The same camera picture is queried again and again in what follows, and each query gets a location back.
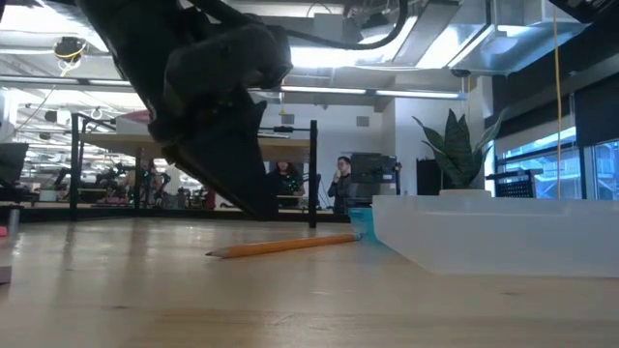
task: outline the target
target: red object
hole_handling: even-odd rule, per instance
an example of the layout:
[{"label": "red object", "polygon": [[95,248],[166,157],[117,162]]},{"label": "red object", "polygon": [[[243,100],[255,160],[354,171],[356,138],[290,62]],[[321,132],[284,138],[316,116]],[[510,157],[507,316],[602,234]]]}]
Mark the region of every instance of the red object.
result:
[{"label": "red object", "polygon": [[204,208],[207,210],[215,210],[215,191],[213,189],[209,189],[204,197]]}]

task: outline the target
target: white pot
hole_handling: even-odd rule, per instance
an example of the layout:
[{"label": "white pot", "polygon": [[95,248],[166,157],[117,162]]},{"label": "white pot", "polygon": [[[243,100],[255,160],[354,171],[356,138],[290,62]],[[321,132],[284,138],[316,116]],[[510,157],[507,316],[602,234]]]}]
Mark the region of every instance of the white pot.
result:
[{"label": "white pot", "polygon": [[41,202],[55,202],[56,197],[56,191],[52,189],[44,189],[39,193],[39,200]]},{"label": "white pot", "polygon": [[438,195],[458,197],[491,197],[492,192],[485,189],[441,189]]}]

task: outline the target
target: blue object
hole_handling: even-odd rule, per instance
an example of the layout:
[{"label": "blue object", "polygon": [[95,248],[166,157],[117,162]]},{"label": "blue object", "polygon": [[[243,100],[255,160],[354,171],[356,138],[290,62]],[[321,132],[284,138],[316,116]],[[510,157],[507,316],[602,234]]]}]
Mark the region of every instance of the blue object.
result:
[{"label": "blue object", "polygon": [[364,241],[378,241],[374,233],[374,218],[371,208],[350,208],[348,209],[348,216],[353,231],[360,233]]}]

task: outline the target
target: window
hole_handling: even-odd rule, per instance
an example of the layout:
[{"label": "window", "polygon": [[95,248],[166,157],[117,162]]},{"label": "window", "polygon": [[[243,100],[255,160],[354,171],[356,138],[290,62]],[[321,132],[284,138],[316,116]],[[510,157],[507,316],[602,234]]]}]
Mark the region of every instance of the window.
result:
[{"label": "window", "polygon": [[[510,157],[525,155],[534,151],[556,148],[558,141],[558,133],[555,133],[505,152],[503,153],[503,158],[508,159]],[[576,127],[571,127],[561,131],[561,144],[570,144],[574,142],[576,142]]]},{"label": "window", "polygon": [[[561,131],[561,144],[573,147],[561,151],[561,162],[557,162],[558,133],[543,137],[503,153],[500,172],[527,169],[542,169],[535,176],[537,198],[558,198],[557,174],[561,173],[561,198],[582,198],[580,180],[580,156],[575,146],[575,127]],[[506,182],[522,179],[505,179]]]},{"label": "window", "polygon": [[[537,198],[557,198],[557,152],[508,162],[504,170],[542,169],[544,173],[535,176],[535,191]],[[578,150],[561,152],[561,198],[582,198],[580,182],[580,157]]]},{"label": "window", "polygon": [[595,147],[595,190],[602,200],[619,200],[619,141],[609,141]]}]

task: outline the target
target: yellow string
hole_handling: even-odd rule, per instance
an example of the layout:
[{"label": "yellow string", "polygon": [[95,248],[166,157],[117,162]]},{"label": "yellow string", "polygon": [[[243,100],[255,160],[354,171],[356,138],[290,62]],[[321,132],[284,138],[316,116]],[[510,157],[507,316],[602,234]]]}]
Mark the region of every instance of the yellow string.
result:
[{"label": "yellow string", "polygon": [[557,8],[552,7],[552,29],[554,31],[554,78],[557,86],[557,122],[559,124],[558,141],[557,141],[557,198],[561,199],[561,116],[563,110],[561,108],[561,76],[559,72],[559,40],[557,33]]}]

